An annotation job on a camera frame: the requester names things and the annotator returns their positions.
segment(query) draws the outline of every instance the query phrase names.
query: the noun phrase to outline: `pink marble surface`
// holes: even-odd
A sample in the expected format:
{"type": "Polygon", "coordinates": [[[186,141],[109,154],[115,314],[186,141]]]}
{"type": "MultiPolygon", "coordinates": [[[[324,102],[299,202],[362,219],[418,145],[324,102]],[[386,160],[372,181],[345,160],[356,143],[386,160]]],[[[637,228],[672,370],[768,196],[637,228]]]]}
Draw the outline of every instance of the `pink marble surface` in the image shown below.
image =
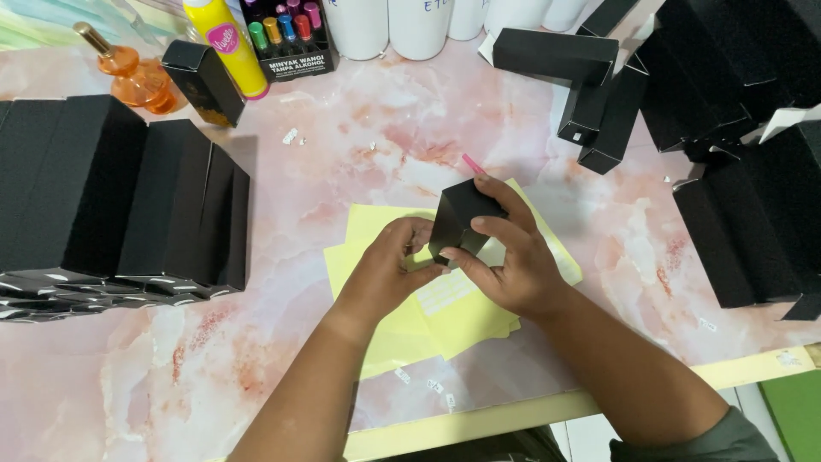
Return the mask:
{"type": "MultiPolygon", "coordinates": [[[[204,125],[251,175],[248,290],[189,307],[114,309],[41,325],[0,323],[0,448],[17,462],[202,462],[227,454],[331,304],[323,247],[341,243],[352,202],[435,207],[470,176],[469,153],[514,177],[579,262],[580,288],[690,365],[821,340],[821,324],[775,322],[787,306],[722,310],[671,186],[684,155],[656,153],[636,123],[624,163],[601,177],[556,131],[567,90],[489,67],[449,41],[429,62],[343,61],[272,87],[240,126],[204,125]],[[295,127],[304,146],[286,146],[295,127]],[[376,150],[369,145],[376,143],[376,150]],[[669,177],[671,182],[664,182],[669,177]],[[704,321],[716,326],[712,331],[704,321]]],[[[86,49],[0,53],[0,99],[107,92],[86,49]]],[[[150,120],[157,119],[142,112],[150,120]]],[[[576,387],[524,322],[449,362],[363,381],[352,430],[576,387]]]]}

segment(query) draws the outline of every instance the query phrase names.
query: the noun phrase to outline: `blue cap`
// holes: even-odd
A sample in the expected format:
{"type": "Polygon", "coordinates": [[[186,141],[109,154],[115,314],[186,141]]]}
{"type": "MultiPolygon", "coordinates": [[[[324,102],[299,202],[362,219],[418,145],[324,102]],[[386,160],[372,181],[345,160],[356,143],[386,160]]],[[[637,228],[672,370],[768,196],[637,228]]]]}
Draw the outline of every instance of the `blue cap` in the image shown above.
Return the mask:
{"type": "Polygon", "coordinates": [[[287,13],[283,13],[279,15],[277,21],[282,23],[282,28],[285,30],[285,38],[292,42],[296,40],[296,34],[294,33],[294,26],[291,25],[291,15],[287,13]]]}

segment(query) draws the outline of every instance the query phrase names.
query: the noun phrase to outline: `hand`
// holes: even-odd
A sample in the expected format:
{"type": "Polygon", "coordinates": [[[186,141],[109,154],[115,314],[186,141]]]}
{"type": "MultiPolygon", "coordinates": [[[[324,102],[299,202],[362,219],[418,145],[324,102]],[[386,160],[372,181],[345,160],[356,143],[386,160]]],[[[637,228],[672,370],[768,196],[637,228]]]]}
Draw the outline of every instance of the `hand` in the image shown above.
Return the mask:
{"type": "Polygon", "coordinates": [[[556,267],[553,254],[536,227],[530,208],[513,188],[481,174],[474,179],[485,196],[491,196],[508,213],[508,219],[493,216],[473,218],[470,227],[492,236],[507,249],[503,266],[488,268],[470,252],[445,247],[440,254],[453,260],[470,280],[498,306],[535,321],[562,302],[570,288],[556,267]]]}
{"type": "Polygon", "coordinates": [[[408,271],[405,257],[417,253],[430,240],[433,221],[418,217],[393,220],[370,244],[351,277],[342,287],[337,303],[373,326],[395,310],[417,289],[451,270],[431,264],[408,271]]]}

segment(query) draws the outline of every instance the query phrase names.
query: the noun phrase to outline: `shirt sleeve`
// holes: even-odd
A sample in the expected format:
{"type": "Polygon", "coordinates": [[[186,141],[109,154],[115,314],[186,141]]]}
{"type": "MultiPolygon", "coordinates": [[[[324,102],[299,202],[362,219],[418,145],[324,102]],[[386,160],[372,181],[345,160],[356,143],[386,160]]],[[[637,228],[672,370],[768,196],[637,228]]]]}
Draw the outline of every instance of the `shirt sleeve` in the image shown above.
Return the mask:
{"type": "Polygon", "coordinates": [[[767,440],[735,406],[705,434],[664,447],[611,440],[612,462],[778,462],[767,440]]]}

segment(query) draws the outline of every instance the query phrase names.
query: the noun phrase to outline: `gold bottle cap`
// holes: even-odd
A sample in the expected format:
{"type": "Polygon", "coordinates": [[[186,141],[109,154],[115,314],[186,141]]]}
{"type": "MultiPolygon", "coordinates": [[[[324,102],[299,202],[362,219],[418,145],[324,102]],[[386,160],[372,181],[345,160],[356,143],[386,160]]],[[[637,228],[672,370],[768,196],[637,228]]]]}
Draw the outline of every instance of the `gold bottle cap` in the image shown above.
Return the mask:
{"type": "Polygon", "coordinates": [[[87,22],[76,22],[73,27],[74,31],[80,35],[86,42],[88,42],[101,58],[110,58],[114,56],[114,47],[103,38],[100,33],[87,22]]]}
{"type": "Polygon", "coordinates": [[[281,44],[282,43],[282,36],[279,34],[279,26],[277,25],[277,18],[275,17],[267,17],[263,19],[262,25],[265,26],[265,30],[268,32],[268,39],[271,40],[273,44],[281,44]]]}

